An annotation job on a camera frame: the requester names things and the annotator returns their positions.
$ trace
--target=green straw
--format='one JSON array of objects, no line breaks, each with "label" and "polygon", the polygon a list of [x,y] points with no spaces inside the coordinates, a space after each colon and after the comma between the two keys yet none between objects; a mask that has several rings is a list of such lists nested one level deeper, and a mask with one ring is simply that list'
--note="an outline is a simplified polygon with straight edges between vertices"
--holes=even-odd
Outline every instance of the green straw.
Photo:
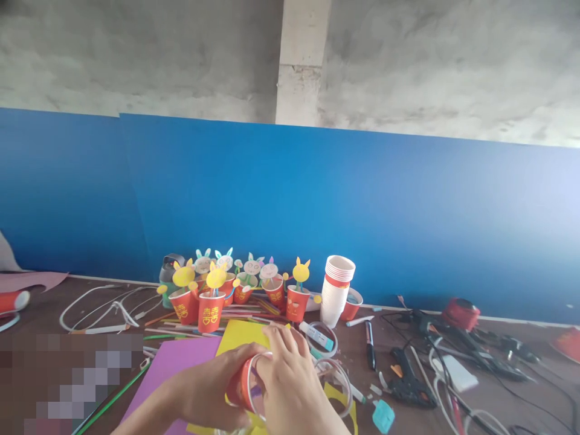
[{"label": "green straw", "polygon": [[131,382],[130,382],[130,383],[128,383],[127,385],[125,385],[125,386],[124,386],[124,388],[123,388],[121,391],[119,391],[119,392],[117,393],[117,395],[115,395],[115,397],[113,397],[113,398],[111,399],[111,401],[110,401],[109,403],[107,403],[107,404],[106,404],[106,405],[103,407],[103,409],[101,409],[101,410],[100,410],[100,411],[99,411],[99,412],[98,412],[98,413],[97,413],[97,414],[96,414],[96,415],[95,415],[95,416],[94,416],[92,419],[90,419],[90,420],[89,420],[89,422],[86,424],[86,426],[85,426],[85,427],[83,427],[83,428],[82,428],[80,431],[78,431],[78,432],[77,432],[77,435],[82,435],[83,433],[85,433],[85,431],[86,431],[86,430],[87,430],[87,429],[88,429],[88,428],[89,428],[89,427],[90,427],[90,426],[91,426],[91,425],[92,425],[92,424],[93,424],[95,421],[97,421],[97,419],[98,419],[98,418],[99,418],[101,415],[103,415],[103,413],[104,413],[104,412],[105,412],[107,409],[109,409],[109,408],[111,407],[111,405],[112,405],[113,403],[115,403],[115,401],[116,401],[116,400],[117,400],[119,397],[121,397],[121,396],[123,395],[123,393],[124,393],[125,391],[127,391],[127,390],[129,389],[129,387],[130,387],[131,385],[133,385],[133,384],[135,383],[135,381],[136,381],[137,379],[139,379],[143,373],[145,373],[145,372],[147,371],[147,369],[149,368],[149,366],[150,366],[150,365],[151,365],[151,362],[147,363],[147,365],[146,365],[146,366],[145,366],[145,367],[144,367],[144,368],[143,368],[143,369],[142,369],[142,370],[141,370],[139,373],[137,373],[137,376],[136,376],[136,377],[134,377],[133,379],[131,379]]},{"label": "green straw", "polygon": [[164,335],[149,335],[148,337],[143,337],[143,340],[157,340],[159,338],[184,338],[186,335],[176,335],[176,334],[164,334]]}]

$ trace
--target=concrete pillar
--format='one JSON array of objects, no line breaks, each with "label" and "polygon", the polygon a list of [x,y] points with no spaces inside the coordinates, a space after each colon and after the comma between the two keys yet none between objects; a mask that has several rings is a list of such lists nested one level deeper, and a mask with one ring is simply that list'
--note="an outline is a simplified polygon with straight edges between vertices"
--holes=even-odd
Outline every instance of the concrete pillar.
[{"label": "concrete pillar", "polygon": [[316,124],[331,1],[284,0],[276,124]]}]

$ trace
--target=glue stick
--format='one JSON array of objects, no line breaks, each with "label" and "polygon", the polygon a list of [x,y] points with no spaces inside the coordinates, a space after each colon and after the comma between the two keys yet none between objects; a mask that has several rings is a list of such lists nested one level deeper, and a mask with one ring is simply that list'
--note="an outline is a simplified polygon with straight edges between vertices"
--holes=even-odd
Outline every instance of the glue stick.
[{"label": "glue stick", "polygon": [[334,347],[334,342],[330,338],[322,334],[319,330],[314,329],[306,322],[300,323],[299,328],[302,332],[304,332],[307,336],[312,338],[314,341],[316,341],[319,345],[324,347],[329,352]]}]

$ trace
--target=purple paper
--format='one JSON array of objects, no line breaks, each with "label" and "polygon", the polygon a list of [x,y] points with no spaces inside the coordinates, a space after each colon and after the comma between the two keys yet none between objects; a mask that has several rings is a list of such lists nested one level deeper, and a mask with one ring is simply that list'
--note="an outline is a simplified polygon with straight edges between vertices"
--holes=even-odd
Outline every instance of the purple paper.
[{"label": "purple paper", "polygon": [[[221,337],[208,337],[164,342],[145,373],[123,420],[129,417],[165,380],[184,369],[214,358],[220,341],[222,341]],[[176,420],[165,435],[184,435],[187,433],[186,429],[187,422]]]}]

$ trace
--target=stack of white paper cups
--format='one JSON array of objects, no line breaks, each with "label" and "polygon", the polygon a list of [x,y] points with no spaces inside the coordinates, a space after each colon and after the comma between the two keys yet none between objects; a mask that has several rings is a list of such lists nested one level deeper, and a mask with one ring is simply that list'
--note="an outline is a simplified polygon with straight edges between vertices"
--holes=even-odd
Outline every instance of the stack of white paper cups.
[{"label": "stack of white paper cups", "polygon": [[328,327],[337,325],[344,310],[355,268],[355,264],[345,257],[330,256],[326,259],[320,320]]}]

